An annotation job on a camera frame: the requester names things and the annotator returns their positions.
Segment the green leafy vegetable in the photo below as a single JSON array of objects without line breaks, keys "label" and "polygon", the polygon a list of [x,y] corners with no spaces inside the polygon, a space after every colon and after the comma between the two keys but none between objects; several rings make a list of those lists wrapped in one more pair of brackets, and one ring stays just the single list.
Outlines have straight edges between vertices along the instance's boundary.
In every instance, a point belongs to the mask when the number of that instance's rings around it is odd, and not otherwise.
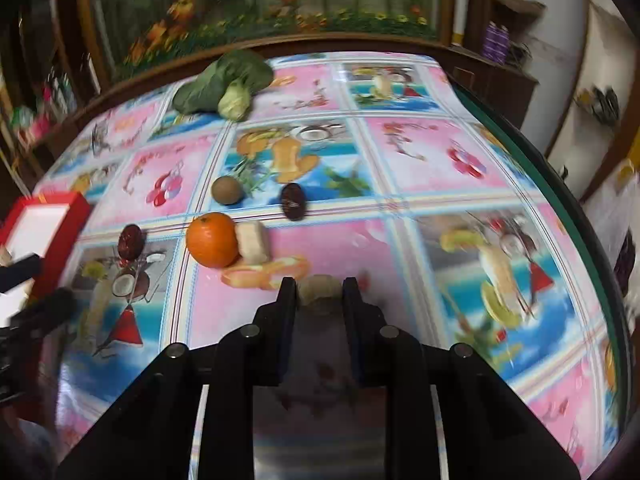
[{"label": "green leafy vegetable", "polygon": [[252,108],[253,96],[273,79],[273,69],[257,53],[229,51],[183,84],[172,98],[172,107],[183,115],[217,113],[230,122],[242,122]]}]

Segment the flower painting glass panel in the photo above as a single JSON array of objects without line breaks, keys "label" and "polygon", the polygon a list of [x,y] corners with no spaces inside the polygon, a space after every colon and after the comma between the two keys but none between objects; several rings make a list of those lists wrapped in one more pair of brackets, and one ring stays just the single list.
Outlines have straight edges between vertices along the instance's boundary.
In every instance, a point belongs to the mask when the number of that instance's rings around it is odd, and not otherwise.
[{"label": "flower painting glass panel", "polygon": [[454,0],[78,0],[96,72],[115,82],[208,49],[356,32],[449,40]]}]

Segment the large orange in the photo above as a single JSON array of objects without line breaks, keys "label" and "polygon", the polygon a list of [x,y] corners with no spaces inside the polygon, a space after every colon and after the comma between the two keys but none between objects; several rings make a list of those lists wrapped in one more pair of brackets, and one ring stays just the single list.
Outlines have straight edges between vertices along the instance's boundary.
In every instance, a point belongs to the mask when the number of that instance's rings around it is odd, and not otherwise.
[{"label": "large orange", "polygon": [[202,214],[186,229],[186,248],[206,268],[231,266],[240,256],[234,221],[220,212]]}]

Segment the purple bottle pair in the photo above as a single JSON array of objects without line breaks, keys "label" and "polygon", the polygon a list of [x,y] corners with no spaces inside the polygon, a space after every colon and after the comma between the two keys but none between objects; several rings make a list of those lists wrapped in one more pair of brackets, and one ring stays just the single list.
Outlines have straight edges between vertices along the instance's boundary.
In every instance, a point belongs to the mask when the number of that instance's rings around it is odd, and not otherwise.
[{"label": "purple bottle pair", "polygon": [[485,32],[482,55],[491,62],[504,64],[509,44],[509,32],[506,26],[490,22]]}]

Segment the colourful fruit print tablecloth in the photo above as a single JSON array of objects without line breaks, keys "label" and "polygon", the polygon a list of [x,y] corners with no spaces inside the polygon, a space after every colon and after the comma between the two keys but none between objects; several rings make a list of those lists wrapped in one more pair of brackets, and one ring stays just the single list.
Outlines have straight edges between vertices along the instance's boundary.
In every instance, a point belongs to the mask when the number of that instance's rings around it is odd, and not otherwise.
[{"label": "colourful fruit print tablecloth", "polygon": [[[55,429],[80,441],[168,344],[214,344],[284,278],[356,278],[388,322],[424,344],[476,350],[540,419],[582,478],[620,437],[625,337],[580,208],[427,56],[332,52],[272,61],[247,120],[184,116],[168,84],[97,114],[37,185],[92,206],[62,277],[67,332]],[[210,187],[231,176],[243,199]],[[280,193],[299,184],[300,221]],[[270,260],[198,264],[186,229],[220,212],[259,221]],[[145,235],[134,261],[120,232]]]}]

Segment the dark red date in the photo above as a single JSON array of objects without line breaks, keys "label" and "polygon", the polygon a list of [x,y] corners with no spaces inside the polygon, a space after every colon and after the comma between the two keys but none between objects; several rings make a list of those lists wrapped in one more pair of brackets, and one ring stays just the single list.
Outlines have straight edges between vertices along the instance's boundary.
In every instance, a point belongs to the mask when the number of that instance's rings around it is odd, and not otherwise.
[{"label": "dark red date", "polygon": [[145,235],[136,224],[128,224],[119,234],[117,252],[120,258],[134,261],[140,257],[144,247]]}]

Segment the beige block beside orange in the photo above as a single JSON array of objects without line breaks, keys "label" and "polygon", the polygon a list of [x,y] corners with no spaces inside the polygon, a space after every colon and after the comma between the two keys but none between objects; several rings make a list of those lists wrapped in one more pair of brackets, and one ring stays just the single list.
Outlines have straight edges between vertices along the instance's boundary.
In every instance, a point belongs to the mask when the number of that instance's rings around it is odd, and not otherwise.
[{"label": "beige block beside orange", "polygon": [[259,221],[240,222],[235,225],[239,254],[246,264],[257,266],[270,260],[267,229]]}]

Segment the shoes on shelf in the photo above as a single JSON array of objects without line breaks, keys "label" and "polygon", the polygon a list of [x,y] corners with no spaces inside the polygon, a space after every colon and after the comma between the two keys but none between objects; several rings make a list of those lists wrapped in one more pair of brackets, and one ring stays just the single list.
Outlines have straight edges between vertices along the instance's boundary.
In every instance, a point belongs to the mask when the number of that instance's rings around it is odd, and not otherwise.
[{"label": "shoes on shelf", "polygon": [[620,103],[617,94],[612,87],[604,90],[593,86],[591,89],[582,89],[575,99],[576,104],[601,125],[614,127],[620,119]]}]

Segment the red white tray box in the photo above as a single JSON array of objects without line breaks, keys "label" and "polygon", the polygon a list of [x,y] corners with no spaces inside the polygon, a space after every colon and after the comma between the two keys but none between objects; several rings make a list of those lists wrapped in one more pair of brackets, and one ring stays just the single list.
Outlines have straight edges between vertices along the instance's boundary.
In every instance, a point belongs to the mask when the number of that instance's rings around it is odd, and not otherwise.
[{"label": "red white tray box", "polygon": [[1,294],[3,327],[29,301],[39,300],[56,289],[91,209],[78,192],[37,194],[15,202],[1,226],[1,252],[12,257],[11,263],[36,254],[42,258],[42,269],[36,278]]}]

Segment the bottles on left shelf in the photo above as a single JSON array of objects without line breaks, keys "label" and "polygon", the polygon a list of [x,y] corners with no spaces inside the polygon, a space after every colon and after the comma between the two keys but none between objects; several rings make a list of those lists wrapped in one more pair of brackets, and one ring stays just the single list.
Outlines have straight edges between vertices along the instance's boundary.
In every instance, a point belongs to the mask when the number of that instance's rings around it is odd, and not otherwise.
[{"label": "bottles on left shelf", "polygon": [[77,101],[70,78],[66,73],[50,70],[42,85],[36,109],[27,106],[14,108],[11,128],[21,147],[27,150],[43,140],[57,124],[77,110]]}]

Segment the brown kiwi near vegetable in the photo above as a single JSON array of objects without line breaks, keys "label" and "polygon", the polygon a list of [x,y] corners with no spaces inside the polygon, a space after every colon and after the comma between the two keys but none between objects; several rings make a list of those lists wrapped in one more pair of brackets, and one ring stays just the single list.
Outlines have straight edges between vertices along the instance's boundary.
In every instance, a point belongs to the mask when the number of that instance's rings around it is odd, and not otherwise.
[{"label": "brown kiwi near vegetable", "polygon": [[213,200],[224,206],[231,206],[239,203],[244,197],[244,190],[241,183],[231,176],[217,178],[210,187]]}]

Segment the dark plum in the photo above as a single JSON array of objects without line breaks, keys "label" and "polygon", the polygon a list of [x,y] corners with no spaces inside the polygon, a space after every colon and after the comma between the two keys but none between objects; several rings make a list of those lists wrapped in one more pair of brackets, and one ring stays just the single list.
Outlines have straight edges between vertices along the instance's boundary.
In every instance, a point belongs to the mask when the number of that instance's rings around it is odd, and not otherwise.
[{"label": "dark plum", "polygon": [[307,199],[303,188],[295,182],[285,185],[280,193],[280,206],[288,220],[303,220],[307,211]]}]

